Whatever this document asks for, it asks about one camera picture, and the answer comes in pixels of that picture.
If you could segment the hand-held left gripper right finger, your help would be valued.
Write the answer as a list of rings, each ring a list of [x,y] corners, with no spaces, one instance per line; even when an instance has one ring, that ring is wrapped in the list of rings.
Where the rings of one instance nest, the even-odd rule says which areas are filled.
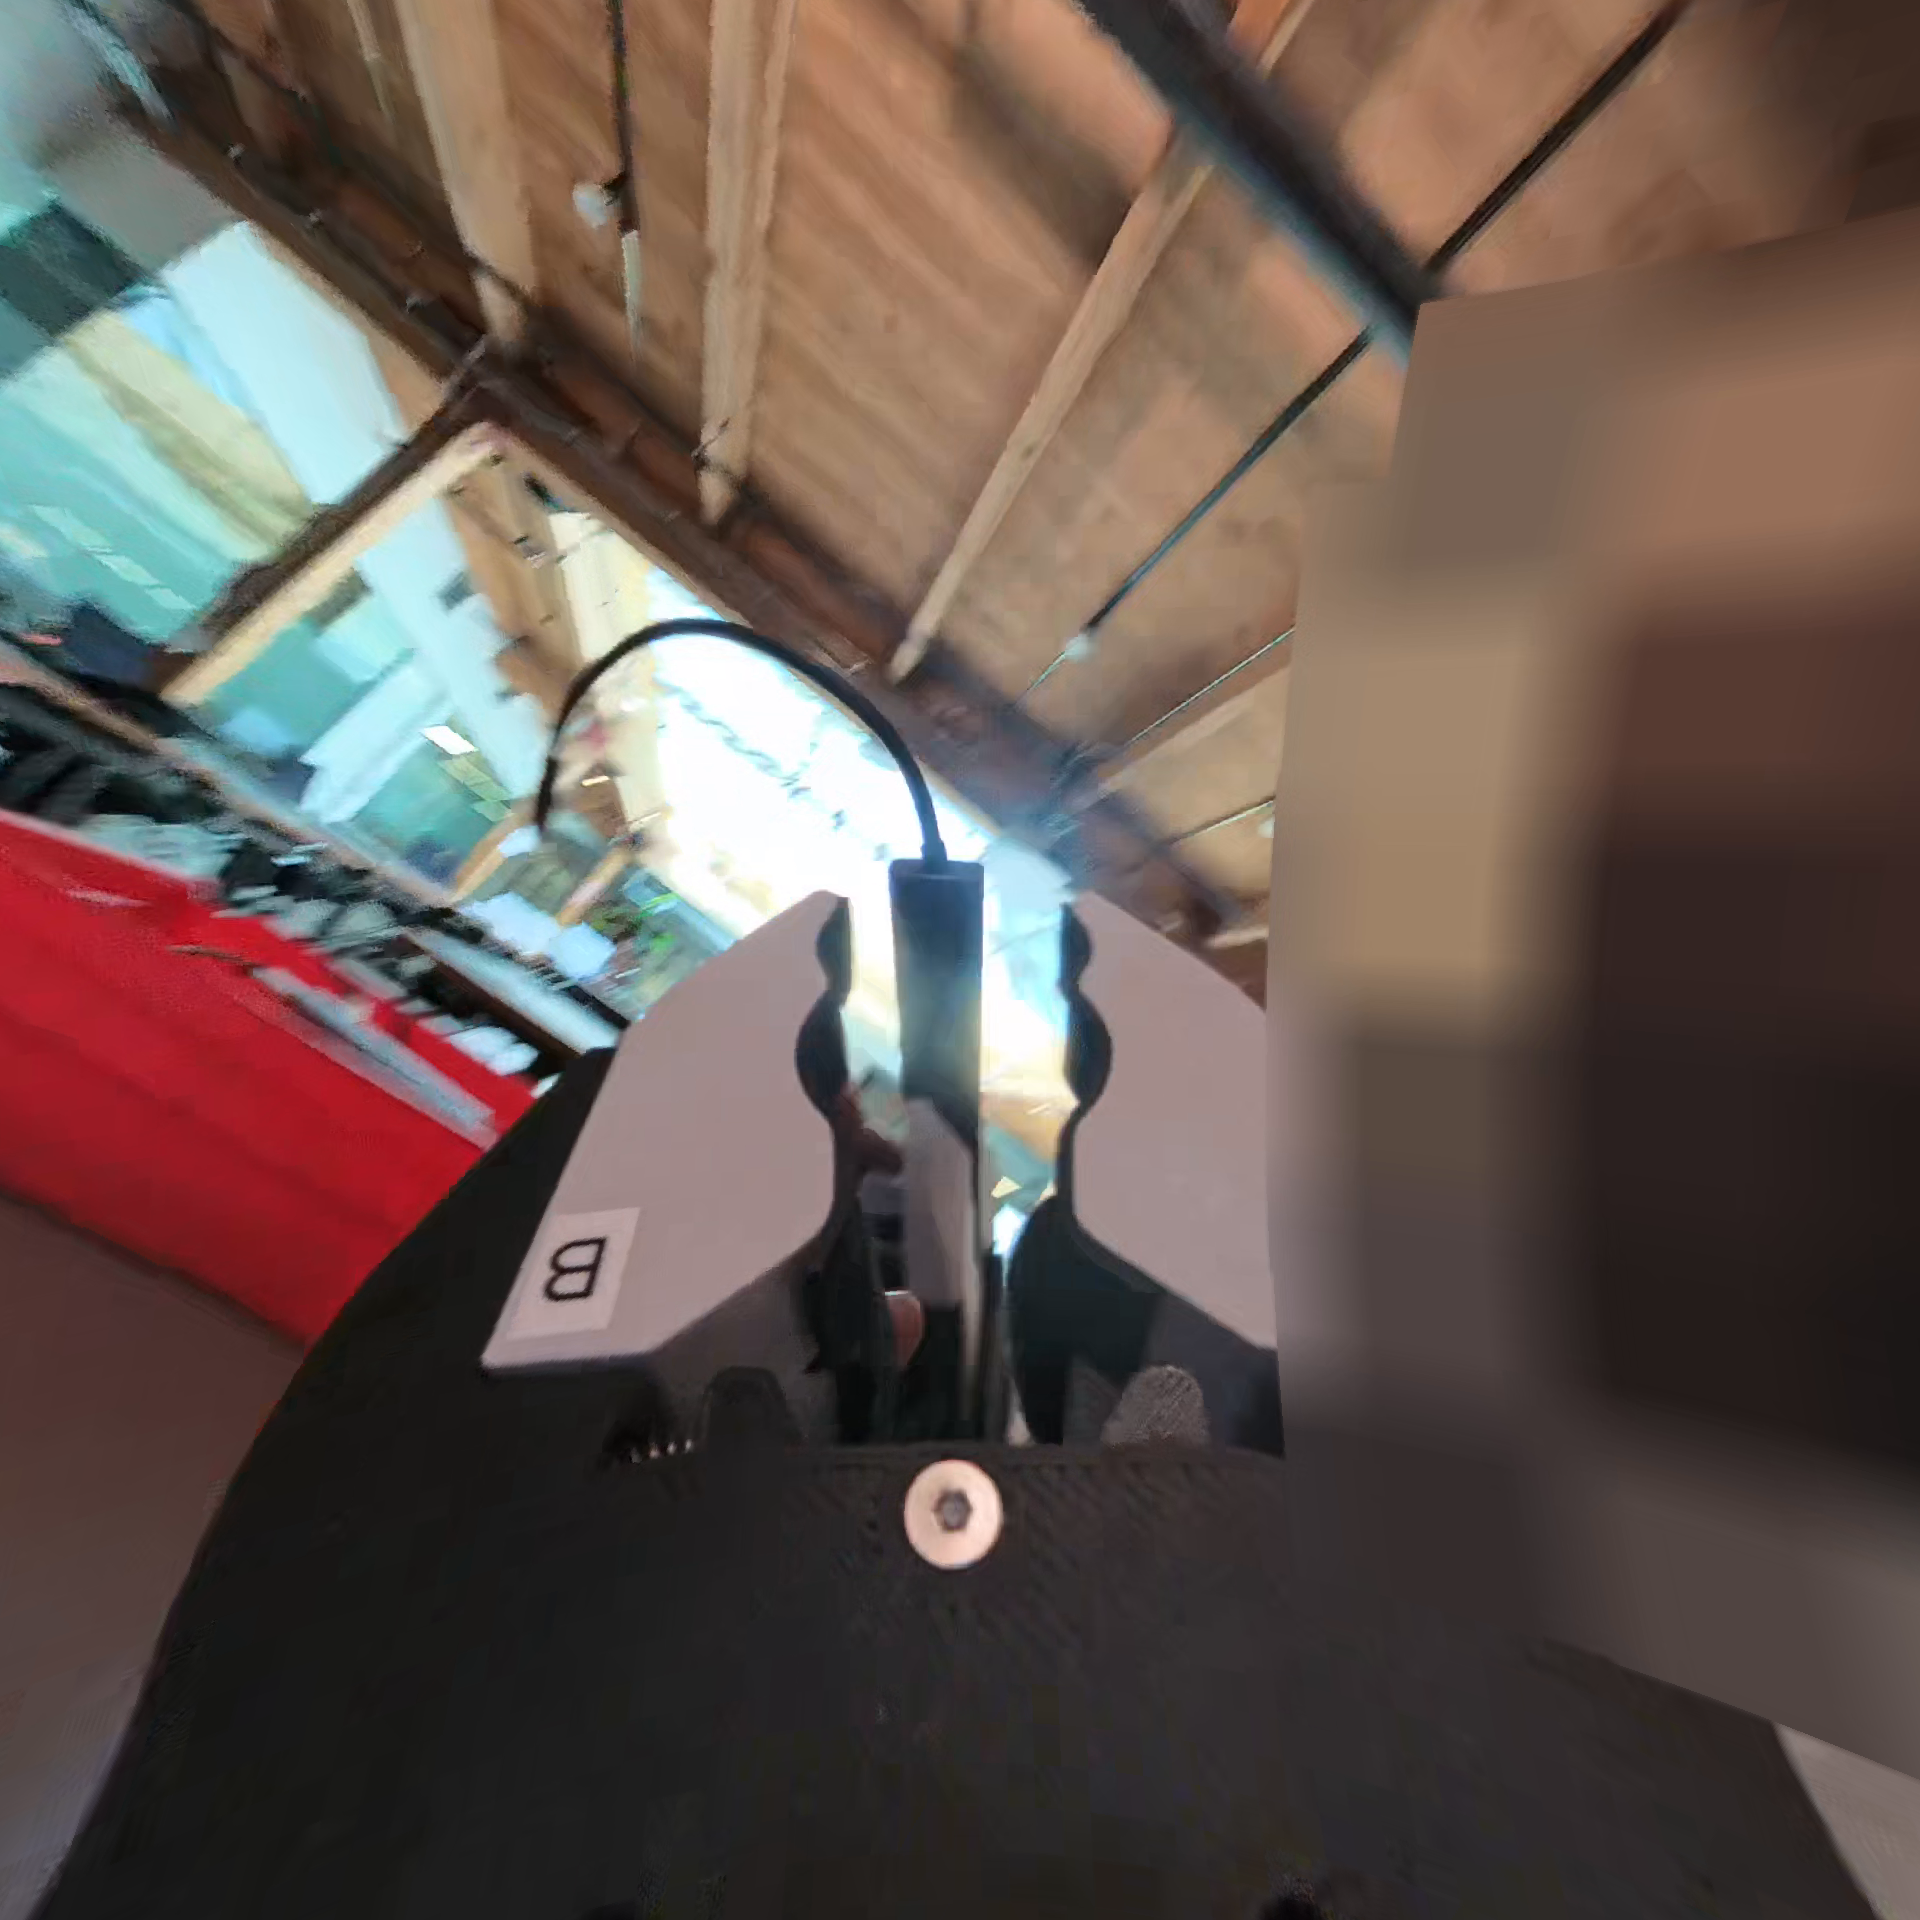
[[[1006,1264],[1004,1347],[1040,1445],[1152,1436],[1282,1451],[1264,1012],[1106,900],[1065,910],[1068,1117]]]

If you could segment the red box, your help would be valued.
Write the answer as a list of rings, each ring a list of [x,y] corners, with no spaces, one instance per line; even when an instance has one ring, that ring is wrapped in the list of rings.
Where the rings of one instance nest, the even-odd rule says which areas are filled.
[[[534,1099],[211,880],[5,813],[5,1196],[311,1347]]]

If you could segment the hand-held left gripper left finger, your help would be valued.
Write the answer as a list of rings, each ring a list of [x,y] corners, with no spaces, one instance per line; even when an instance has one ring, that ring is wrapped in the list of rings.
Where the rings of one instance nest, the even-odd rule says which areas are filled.
[[[674,1432],[768,1376],[812,1444],[890,1394],[844,1008],[853,908],[812,892],[670,987],[612,1050],[492,1335],[490,1376],[635,1364]]]

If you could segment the wooden framed window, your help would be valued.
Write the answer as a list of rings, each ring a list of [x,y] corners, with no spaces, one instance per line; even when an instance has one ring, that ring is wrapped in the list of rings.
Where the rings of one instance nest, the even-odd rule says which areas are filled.
[[[637,1015],[812,892],[848,902],[859,1052],[900,1068],[893,864],[923,850],[883,743],[795,670],[716,635],[612,667],[564,732],[573,674],[657,619],[707,615],[596,515],[558,507],[475,427],[237,664],[184,683],[296,813],[463,902],[508,953]]]

